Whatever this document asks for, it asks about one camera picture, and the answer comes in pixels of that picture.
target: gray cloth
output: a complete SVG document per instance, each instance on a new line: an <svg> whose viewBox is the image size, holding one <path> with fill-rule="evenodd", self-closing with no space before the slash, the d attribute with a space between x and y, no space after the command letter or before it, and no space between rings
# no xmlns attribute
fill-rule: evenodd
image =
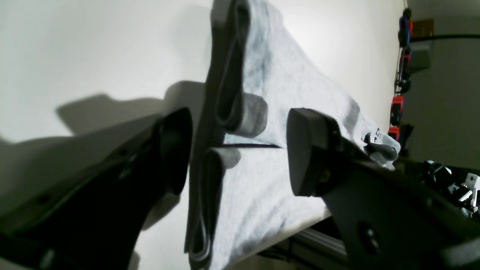
<svg viewBox="0 0 480 270"><path fill-rule="evenodd" d="M235 11L236 36L217 100L217 119L230 133L224 144L286 147L288 111L308 108L336 119L342 136L363 149L365 136L379 131L378 126L310 62L284 27L278 10L263 0L239 0ZM241 87L232 89L229 84L236 78L241 78ZM400 151L397 141L385 133L380 136L382 144ZM375 160L391 164L381 157Z"/></svg>
<svg viewBox="0 0 480 270"><path fill-rule="evenodd" d="M224 169L223 176L201 176L209 183L221 182L218 194L202 194L219 198L209 269L224 269L330 216L321 198L293 195L286 149L209 151L216 158L209 157L202 171Z"/></svg>

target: black cable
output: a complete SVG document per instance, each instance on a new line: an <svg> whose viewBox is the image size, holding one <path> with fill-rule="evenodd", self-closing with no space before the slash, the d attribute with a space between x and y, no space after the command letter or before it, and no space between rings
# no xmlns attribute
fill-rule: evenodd
<svg viewBox="0 0 480 270"><path fill-rule="evenodd" d="M454 39L454 38L480 38L480 35L455 34L455 35L439 35L439 36L431 36L431 37L412 37L410 42L419 42L419 41L434 40L434 39Z"/></svg>

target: folded cloth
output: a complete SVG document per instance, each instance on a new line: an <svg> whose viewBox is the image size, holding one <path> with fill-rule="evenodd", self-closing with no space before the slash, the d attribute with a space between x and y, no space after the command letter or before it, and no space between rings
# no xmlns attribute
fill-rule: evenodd
<svg viewBox="0 0 480 270"><path fill-rule="evenodd" d="M208 149L198 191L193 268L224 269L330 216L321 198L293 195L282 148Z"/></svg>
<svg viewBox="0 0 480 270"><path fill-rule="evenodd" d="M288 33L282 16L264 0L238 0L235 29L218 91L216 117L227 130L224 144L261 142L287 147L287 115L309 108L338 122L343 137L360 148L378 126L340 86L320 73ZM398 153L385 134L382 143ZM390 159L377 159L391 162Z"/></svg>

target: white wall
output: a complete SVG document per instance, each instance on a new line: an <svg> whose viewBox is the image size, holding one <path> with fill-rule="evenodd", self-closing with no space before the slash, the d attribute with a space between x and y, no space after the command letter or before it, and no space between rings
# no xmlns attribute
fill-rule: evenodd
<svg viewBox="0 0 480 270"><path fill-rule="evenodd" d="M386 130L403 1L272 3L315 65ZM186 105L198 117L211 4L0 1L0 214L102 160L148 125L147 115ZM140 235L140 269L188 268L187 207L182 196Z"/></svg>
<svg viewBox="0 0 480 270"><path fill-rule="evenodd" d="M480 17L435 17L435 35L480 34ZM430 69L412 75L403 121L411 157L480 169L480 39L436 40Z"/></svg>

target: fabric fold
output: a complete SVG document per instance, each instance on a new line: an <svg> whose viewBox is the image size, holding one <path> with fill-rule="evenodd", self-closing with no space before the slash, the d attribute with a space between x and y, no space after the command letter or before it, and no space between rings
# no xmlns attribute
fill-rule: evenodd
<svg viewBox="0 0 480 270"><path fill-rule="evenodd" d="M363 149L365 136L375 134L378 126L311 63L279 11L264 0L238 0L233 16L234 34L217 98L217 119L229 133L223 143L244 141L239 139L243 136L286 147L288 111L309 108L333 117L342 136ZM226 111L234 121L225 121ZM400 150L386 134L382 144Z"/></svg>
<svg viewBox="0 0 480 270"><path fill-rule="evenodd" d="M330 216L318 197L294 196L281 148L211 148L200 175L197 267L224 269Z"/></svg>

